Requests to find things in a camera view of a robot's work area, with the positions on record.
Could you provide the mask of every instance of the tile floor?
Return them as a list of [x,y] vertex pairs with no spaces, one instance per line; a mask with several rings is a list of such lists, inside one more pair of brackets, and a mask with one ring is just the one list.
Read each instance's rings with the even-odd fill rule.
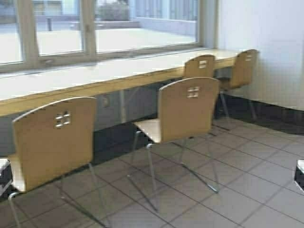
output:
[[[113,228],[286,228],[304,227],[304,194],[293,184],[296,160],[304,156],[302,137],[293,137],[265,127],[231,119],[216,121],[212,135],[194,138],[184,161],[202,178],[214,184],[206,147],[216,157],[220,191],[215,194],[177,163],[180,142],[153,150],[159,212],[130,184],[131,173],[152,202],[156,198],[150,182],[143,148],[133,166],[130,155],[95,166],[99,187]],[[67,177],[64,190],[100,219],[97,191],[88,170]],[[16,198],[24,228],[97,228],[96,223],[58,199],[55,181]],[[15,228],[7,201],[0,203],[0,228]]]

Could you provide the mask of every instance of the building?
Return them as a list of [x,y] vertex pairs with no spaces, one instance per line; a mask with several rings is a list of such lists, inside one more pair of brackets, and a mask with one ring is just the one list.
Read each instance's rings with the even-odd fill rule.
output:
[[78,15],[78,0],[33,0],[35,15],[69,16]]

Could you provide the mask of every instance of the metal chair leg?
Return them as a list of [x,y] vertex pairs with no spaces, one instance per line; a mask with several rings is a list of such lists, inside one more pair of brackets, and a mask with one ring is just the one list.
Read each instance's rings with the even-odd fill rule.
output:
[[131,184],[138,190],[138,192],[145,198],[147,203],[156,211],[158,212],[158,197],[157,197],[157,186],[156,186],[156,179],[155,179],[155,173],[154,173],[154,167],[152,163],[152,157],[151,157],[151,147],[153,146],[152,143],[148,144],[146,146],[147,153],[148,153],[148,160],[149,160],[149,167],[150,167],[150,174],[151,174],[151,180],[152,180],[152,185],[153,185],[153,190],[154,190],[154,195],[155,195],[155,205],[150,201],[150,199],[143,193],[143,191],[136,185],[135,181],[132,179],[131,175],[128,175],[128,179],[131,182]]
[[179,163],[182,162],[182,157],[184,155],[186,144],[187,144],[187,139],[184,139],[183,142],[182,142],[182,149],[181,149],[181,152],[180,152]]
[[21,224],[20,224],[20,221],[19,221],[19,218],[18,218],[18,215],[17,215],[17,211],[16,211],[16,208],[15,208],[15,204],[13,202],[13,198],[15,196],[19,195],[19,194],[20,194],[19,192],[13,192],[12,194],[9,195],[9,198],[8,198],[9,205],[10,205],[11,211],[13,213],[17,228],[21,228]]
[[158,202],[158,196],[157,196],[156,179],[155,179],[154,166],[153,166],[152,157],[151,157],[152,146],[153,146],[153,144],[150,143],[146,146],[146,148],[147,148],[147,151],[148,151],[149,167],[150,167],[151,180],[152,180],[152,185],[153,185],[154,194],[155,194],[156,209],[158,210],[159,209],[159,202]]
[[214,192],[218,193],[219,192],[219,177],[218,177],[218,172],[216,170],[216,167],[215,167],[215,163],[214,163],[214,156],[213,156],[213,152],[212,150],[210,149],[210,142],[208,139],[206,139],[207,141],[207,149],[208,149],[208,153],[210,155],[210,158],[211,158],[211,166],[212,166],[212,169],[213,169],[213,172],[214,172],[214,178],[215,178],[215,183],[216,183],[216,189],[210,185],[208,185]]
[[108,217],[108,211],[107,211],[107,209],[106,209],[106,207],[105,207],[105,205],[104,205],[104,202],[103,202],[101,188],[100,188],[100,186],[98,186],[97,178],[96,178],[96,175],[95,175],[95,172],[94,172],[94,169],[93,169],[92,164],[89,163],[88,165],[89,165],[89,169],[90,169],[90,172],[91,172],[91,175],[92,175],[93,183],[94,183],[95,188],[96,188],[96,190],[97,190],[97,192],[98,192],[98,197],[99,197],[100,206],[101,206],[101,208],[102,208],[102,209],[104,210],[104,212],[105,212],[105,219],[107,220],[107,222],[108,222],[108,224],[109,224],[108,227],[110,228],[110,227],[112,227],[112,223],[111,223],[111,221],[110,221],[110,219],[109,219],[109,217]]
[[102,198],[101,198],[101,190],[100,188],[98,187],[98,182],[97,182],[97,178],[95,176],[95,173],[94,173],[94,170],[93,170],[93,167],[92,165],[89,163],[89,169],[91,171],[91,174],[92,174],[92,179],[93,179],[93,182],[94,182],[94,185],[96,187],[96,190],[98,191],[98,194],[99,194],[99,199],[100,199],[100,203],[101,203],[101,207],[102,209],[104,210],[105,212],[105,217],[109,223],[109,225],[105,225],[103,222],[101,222],[99,219],[97,219],[94,215],[92,215],[87,209],[85,209],[83,206],[81,206],[77,201],[75,201],[67,192],[64,192],[63,191],[63,186],[64,186],[64,178],[65,176],[62,175],[61,176],[61,184],[60,184],[60,197],[61,199],[67,203],[68,205],[70,205],[71,207],[75,208],[76,210],[78,210],[79,212],[81,212],[82,214],[84,214],[85,216],[87,216],[88,218],[90,218],[91,220],[93,220],[94,222],[96,222],[97,224],[99,224],[100,226],[104,227],[104,228],[110,228],[111,227],[111,222],[110,220],[108,219],[108,214],[106,212],[106,209],[105,209],[105,206],[103,205],[103,202],[102,202]]
[[209,141],[207,140],[207,148],[208,148],[208,151],[209,151],[209,154],[210,154],[210,157],[211,157],[211,165],[212,165],[212,168],[213,168],[213,172],[214,172],[214,175],[215,175],[215,180],[216,180],[216,188],[213,187],[212,185],[208,184],[205,180],[203,180],[194,170],[192,170],[191,168],[189,168],[185,163],[181,163],[182,167],[184,167],[185,169],[187,169],[189,172],[191,172],[196,178],[198,178],[202,183],[204,183],[207,187],[209,187],[212,191],[214,191],[215,193],[218,193],[219,192],[219,180],[218,180],[218,174],[216,172],[216,168],[215,168],[215,164],[214,164],[214,158],[213,158],[213,153],[212,151],[210,150],[209,148]]
[[131,161],[130,164],[133,165],[134,163],[134,158],[135,158],[135,149],[136,149],[136,145],[137,145],[137,141],[138,141],[138,136],[140,135],[141,131],[137,131],[135,133],[135,138],[134,138],[134,142],[133,142],[133,146],[132,146],[132,155],[131,155]]
[[254,121],[256,121],[257,120],[257,114],[256,114],[256,111],[255,111],[255,107],[254,107],[251,100],[248,100],[248,102],[249,102],[249,106],[250,106],[250,109],[251,109],[252,118],[254,119]]
[[220,99],[221,99],[222,104],[223,104],[223,108],[224,108],[224,112],[225,112],[227,121],[230,124],[231,122],[230,122],[229,112],[228,112],[228,108],[227,108],[227,104],[226,104],[226,100],[225,100],[225,96],[224,96],[224,91],[221,91],[219,95],[220,95]]

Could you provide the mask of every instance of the white window frame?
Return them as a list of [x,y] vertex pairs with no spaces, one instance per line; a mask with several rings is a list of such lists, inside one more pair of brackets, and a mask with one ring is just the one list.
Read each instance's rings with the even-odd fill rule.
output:
[[162,47],[149,47],[116,52],[97,53],[95,37],[95,0],[79,0],[80,23],[83,34],[83,52],[71,52],[54,55],[39,55],[36,34],[36,22],[32,0],[14,0],[19,25],[19,35],[23,50],[23,62],[0,65],[0,73],[53,67],[57,65],[79,64],[82,62],[95,62],[111,58],[135,57],[139,55],[158,54],[169,51],[179,51],[204,46],[203,40],[203,12],[205,1],[198,0],[197,42],[189,44],[169,45]]

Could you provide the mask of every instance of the white wall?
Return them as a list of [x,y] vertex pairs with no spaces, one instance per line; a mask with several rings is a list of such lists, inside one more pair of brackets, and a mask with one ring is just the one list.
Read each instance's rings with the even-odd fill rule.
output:
[[252,85],[233,95],[304,110],[304,0],[219,0],[218,48],[258,49]]

